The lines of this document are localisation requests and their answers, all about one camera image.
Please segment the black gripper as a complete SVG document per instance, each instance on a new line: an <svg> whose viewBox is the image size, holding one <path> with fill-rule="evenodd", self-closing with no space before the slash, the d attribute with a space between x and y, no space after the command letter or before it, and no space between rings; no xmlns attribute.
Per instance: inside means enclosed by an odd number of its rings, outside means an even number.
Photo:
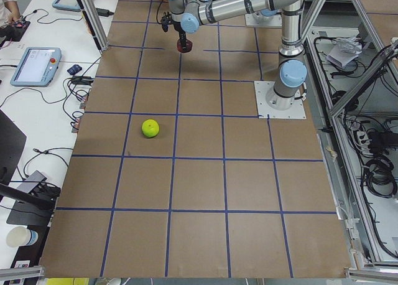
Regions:
<svg viewBox="0 0 398 285"><path fill-rule="evenodd" d="M181 23L177 22L177 32L179 35L179 41L180 42L186 42L187 37L185 31L182 29Z"/></svg>

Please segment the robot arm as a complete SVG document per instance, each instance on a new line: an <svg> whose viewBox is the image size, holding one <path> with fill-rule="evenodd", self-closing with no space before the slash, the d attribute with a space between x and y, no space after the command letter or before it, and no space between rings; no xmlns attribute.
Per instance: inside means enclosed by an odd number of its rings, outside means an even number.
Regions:
<svg viewBox="0 0 398 285"><path fill-rule="evenodd" d="M293 105L295 94L308 73L303 63L303 0L269 0L269 7L282 11L282 36L278 76L266 99L273 109L285 111Z"/></svg>
<svg viewBox="0 0 398 285"><path fill-rule="evenodd" d="M300 0L168 0L169 11L160 24L163 30L172 25L180 34L195 33L200 26L225 19L254 14L258 11L276 11Z"/></svg>

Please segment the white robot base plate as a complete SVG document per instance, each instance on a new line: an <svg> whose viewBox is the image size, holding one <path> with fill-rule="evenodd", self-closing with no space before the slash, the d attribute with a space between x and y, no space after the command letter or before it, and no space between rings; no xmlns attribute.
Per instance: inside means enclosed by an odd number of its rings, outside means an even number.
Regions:
<svg viewBox="0 0 398 285"><path fill-rule="evenodd" d="M306 119L302 94L297 89L295 96L282 98L274 92L273 81L254 82L257 116L264 119Z"/></svg>

